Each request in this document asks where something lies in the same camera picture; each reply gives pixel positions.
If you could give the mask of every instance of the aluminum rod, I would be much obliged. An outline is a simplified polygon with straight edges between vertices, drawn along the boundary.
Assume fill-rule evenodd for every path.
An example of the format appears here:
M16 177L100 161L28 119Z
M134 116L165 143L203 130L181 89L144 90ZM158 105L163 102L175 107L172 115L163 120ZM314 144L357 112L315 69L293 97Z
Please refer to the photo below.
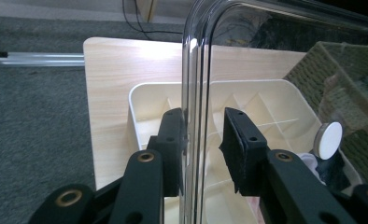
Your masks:
M0 58L0 67L66 67L84 65L84 55L76 53L9 52L6 58Z

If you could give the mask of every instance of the clear plastic container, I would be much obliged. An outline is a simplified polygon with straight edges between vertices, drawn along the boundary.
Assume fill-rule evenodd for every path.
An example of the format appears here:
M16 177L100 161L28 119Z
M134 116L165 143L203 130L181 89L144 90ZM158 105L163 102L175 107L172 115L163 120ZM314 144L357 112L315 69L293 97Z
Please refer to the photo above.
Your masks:
M312 149L322 123L340 122L346 169L368 183L368 17L310 0L201 0L191 10L183 40L189 144L182 223L262 222L252 206L257 199L234 194L219 151L224 106L246 111L271 149L295 153ZM248 56L224 58L221 49ZM265 57L268 63L285 62L295 52L305 56L283 76L262 66L250 67L246 76L234 66L224 70L273 51L275 57Z

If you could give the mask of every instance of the light wood surface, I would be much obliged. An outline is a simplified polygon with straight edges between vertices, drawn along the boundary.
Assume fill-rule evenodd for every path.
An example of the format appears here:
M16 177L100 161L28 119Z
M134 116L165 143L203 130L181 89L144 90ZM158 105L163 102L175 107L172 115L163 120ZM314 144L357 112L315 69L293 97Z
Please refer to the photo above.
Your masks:
M128 95L144 82L180 82L182 45L93 37L84 43L96 188L124 173L131 155L127 139ZM215 79L282 78L304 53L215 47Z

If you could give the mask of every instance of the white organizer tray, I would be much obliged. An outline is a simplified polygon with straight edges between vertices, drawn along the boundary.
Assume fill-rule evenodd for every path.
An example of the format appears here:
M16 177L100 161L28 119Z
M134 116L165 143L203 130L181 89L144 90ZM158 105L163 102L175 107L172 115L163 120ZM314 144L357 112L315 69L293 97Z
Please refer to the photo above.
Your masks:
M234 193L234 183L219 150L224 108L246 112L267 139L269 148L294 153L312 149L321 124L302 94L282 79L213 82L210 97L204 223L257 223L257 211L252 211L246 198ZM149 137L158 134L163 113L181 107L181 84L138 85L131 90L129 103L131 147L145 149ZM178 214L178 203L169 203L166 209L166 218L170 219Z

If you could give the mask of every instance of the white disc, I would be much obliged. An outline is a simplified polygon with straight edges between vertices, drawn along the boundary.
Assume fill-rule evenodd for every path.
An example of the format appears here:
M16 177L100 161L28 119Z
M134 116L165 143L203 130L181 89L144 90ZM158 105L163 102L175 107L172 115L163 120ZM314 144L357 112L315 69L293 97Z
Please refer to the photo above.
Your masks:
M315 138L315 155L328 160L339 148L342 139L342 126L339 122L321 126Z

